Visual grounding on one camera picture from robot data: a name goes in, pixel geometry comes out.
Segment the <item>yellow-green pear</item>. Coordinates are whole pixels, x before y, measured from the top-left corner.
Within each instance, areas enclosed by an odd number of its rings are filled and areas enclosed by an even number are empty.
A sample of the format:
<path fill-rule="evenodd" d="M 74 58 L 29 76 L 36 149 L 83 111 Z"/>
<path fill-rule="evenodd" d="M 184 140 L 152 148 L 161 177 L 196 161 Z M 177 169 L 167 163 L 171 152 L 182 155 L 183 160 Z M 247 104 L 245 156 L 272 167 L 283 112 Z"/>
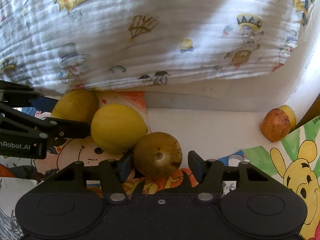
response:
<path fill-rule="evenodd" d="M 97 96 L 85 89 L 77 89 L 65 94 L 51 112 L 52 118 L 80 121 L 91 124 L 99 109 Z"/>

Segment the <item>yellow round citrus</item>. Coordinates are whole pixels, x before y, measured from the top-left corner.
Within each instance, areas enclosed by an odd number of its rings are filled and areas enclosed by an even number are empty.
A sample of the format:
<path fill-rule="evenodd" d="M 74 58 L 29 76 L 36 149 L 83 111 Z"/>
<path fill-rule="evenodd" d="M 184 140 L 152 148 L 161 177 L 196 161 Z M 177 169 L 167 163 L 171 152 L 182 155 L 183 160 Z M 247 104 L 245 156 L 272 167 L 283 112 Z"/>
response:
<path fill-rule="evenodd" d="M 110 153 L 134 148 L 147 132 L 148 127 L 142 116 L 133 108 L 120 104 L 100 108 L 91 123 L 93 141 Z"/>

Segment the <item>round brown fruit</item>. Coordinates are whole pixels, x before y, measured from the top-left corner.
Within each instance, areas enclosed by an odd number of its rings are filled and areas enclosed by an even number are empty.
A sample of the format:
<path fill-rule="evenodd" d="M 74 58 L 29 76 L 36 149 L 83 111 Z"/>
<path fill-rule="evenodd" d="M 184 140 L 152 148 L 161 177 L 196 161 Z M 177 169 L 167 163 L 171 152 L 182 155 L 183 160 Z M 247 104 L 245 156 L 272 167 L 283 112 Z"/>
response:
<path fill-rule="evenodd" d="M 137 143 L 133 163 L 141 174 L 153 178 L 167 178 L 180 168 L 182 149 L 178 140 L 164 132 L 153 132 Z"/>

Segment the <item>boys cartoon poster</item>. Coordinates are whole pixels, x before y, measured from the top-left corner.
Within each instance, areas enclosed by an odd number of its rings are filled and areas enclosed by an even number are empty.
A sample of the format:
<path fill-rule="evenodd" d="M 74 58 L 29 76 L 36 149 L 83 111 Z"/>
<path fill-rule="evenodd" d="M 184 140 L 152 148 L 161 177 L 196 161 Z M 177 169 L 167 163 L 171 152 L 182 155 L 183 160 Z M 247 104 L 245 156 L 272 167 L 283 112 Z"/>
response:
<path fill-rule="evenodd" d="M 99 107 L 109 104 L 127 105 L 136 110 L 148 123 L 144 92 L 114 92 L 100 91 L 95 93 L 99 99 Z M 92 137 L 85 139 L 65 139 L 58 140 L 54 146 L 53 152 L 48 152 L 46 159 L 25 159 L 16 157 L 1 156 L 1 164 L 7 168 L 19 166 L 33 166 L 41 174 L 48 175 L 58 171 L 74 161 L 83 161 L 86 166 L 98 165 L 105 159 L 120 159 L 122 153 L 108 153 L 103 148 L 98 147 Z"/>

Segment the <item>Winnie the Pooh poster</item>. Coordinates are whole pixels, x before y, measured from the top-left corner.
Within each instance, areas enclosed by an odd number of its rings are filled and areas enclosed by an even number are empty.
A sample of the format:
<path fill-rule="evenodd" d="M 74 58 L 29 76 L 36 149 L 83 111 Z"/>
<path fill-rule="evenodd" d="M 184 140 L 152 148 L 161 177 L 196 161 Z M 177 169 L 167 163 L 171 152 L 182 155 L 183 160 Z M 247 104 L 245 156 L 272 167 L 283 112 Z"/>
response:
<path fill-rule="evenodd" d="M 319 116 L 279 142 L 242 151 L 250 163 L 304 200 L 308 214 L 300 234 L 319 239 Z"/>

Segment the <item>Luffy anime poster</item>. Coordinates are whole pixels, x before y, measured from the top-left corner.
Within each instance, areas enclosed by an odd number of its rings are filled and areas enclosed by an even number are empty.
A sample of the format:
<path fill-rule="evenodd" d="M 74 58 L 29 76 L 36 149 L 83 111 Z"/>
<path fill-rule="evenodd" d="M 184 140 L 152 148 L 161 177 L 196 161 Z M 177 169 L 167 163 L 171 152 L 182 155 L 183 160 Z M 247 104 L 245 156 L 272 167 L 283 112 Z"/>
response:
<path fill-rule="evenodd" d="M 219 158 L 219 161 L 228 166 L 236 166 L 240 161 L 249 161 L 248 157 L 242 151 L 238 151 L 232 155 Z M 155 194 L 164 189 L 171 189 L 180 186 L 183 183 L 183 176 L 186 174 L 192 187 L 198 185 L 190 168 L 184 167 L 176 170 L 172 175 L 167 178 L 152 179 L 143 176 L 138 171 L 133 169 L 122 187 L 126 194 L 131 195 L 135 188 L 144 182 L 143 194 Z"/>

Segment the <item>red apple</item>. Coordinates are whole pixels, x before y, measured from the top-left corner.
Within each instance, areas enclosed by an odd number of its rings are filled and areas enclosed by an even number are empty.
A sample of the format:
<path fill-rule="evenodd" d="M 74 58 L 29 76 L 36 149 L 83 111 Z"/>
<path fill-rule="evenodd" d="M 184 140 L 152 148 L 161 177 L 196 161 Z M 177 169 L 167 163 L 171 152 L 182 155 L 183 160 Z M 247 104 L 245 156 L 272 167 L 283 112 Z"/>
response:
<path fill-rule="evenodd" d="M 274 108 L 265 115 L 260 130 L 270 142 L 281 141 L 291 130 L 289 116 L 282 108 Z"/>

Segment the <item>yellow fruit behind apple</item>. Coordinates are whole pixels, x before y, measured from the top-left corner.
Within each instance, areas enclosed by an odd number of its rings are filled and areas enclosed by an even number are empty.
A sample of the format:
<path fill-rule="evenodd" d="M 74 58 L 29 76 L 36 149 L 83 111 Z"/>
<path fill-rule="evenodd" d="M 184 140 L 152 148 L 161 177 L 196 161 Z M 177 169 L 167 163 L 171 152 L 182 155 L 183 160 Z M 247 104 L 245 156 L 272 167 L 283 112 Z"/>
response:
<path fill-rule="evenodd" d="M 296 124 L 297 124 L 296 123 L 296 115 L 295 115 L 293 109 L 288 105 L 282 105 L 279 107 L 279 109 L 282 110 L 287 115 L 289 122 L 290 122 L 290 126 L 291 126 L 290 131 L 292 132 L 295 129 Z"/>

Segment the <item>white cartoon print cloth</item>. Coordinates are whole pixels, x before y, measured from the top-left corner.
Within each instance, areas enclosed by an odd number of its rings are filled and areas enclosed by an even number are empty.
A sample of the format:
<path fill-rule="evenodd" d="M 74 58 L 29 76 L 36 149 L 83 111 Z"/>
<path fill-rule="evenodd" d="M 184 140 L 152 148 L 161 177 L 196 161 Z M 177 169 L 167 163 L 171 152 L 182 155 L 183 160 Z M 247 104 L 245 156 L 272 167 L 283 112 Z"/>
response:
<path fill-rule="evenodd" d="M 50 95 L 274 72 L 319 0 L 1 0 L 1 79 Z"/>

